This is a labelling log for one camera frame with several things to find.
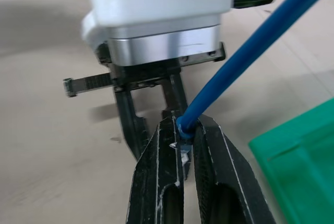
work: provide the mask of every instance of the blue cable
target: blue cable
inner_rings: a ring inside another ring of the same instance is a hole
[[[198,117],[287,31],[317,0],[285,0],[218,70],[177,119],[181,137],[190,138]]]

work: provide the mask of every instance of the blue tube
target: blue tube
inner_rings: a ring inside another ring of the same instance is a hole
[[[189,137],[198,117],[317,0],[285,0],[203,87],[177,119],[182,137]]]

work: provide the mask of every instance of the beige floor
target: beige floor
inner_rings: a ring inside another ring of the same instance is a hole
[[[229,56],[282,0],[223,16]],[[0,224],[125,223],[135,161],[110,89],[68,99],[62,79],[104,72],[80,40],[88,0],[0,0]],[[334,95],[334,0],[321,0],[207,110],[256,170],[247,143]],[[185,68],[189,101],[221,63]],[[151,125],[159,89],[135,94]],[[199,224],[194,176],[185,223]]]

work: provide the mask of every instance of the metal screw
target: metal screw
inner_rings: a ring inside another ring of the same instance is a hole
[[[189,56],[184,56],[184,57],[181,58],[181,60],[182,60],[183,62],[186,62],[186,61],[189,60]]]
[[[216,51],[209,52],[208,54],[209,54],[210,57],[215,57]]]
[[[122,92],[122,91],[123,91],[123,88],[122,88],[122,87],[115,87],[115,91],[116,91],[116,92]]]

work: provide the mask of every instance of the green plastic tray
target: green plastic tray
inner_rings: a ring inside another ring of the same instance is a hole
[[[249,146],[288,223],[334,224],[334,99]]]

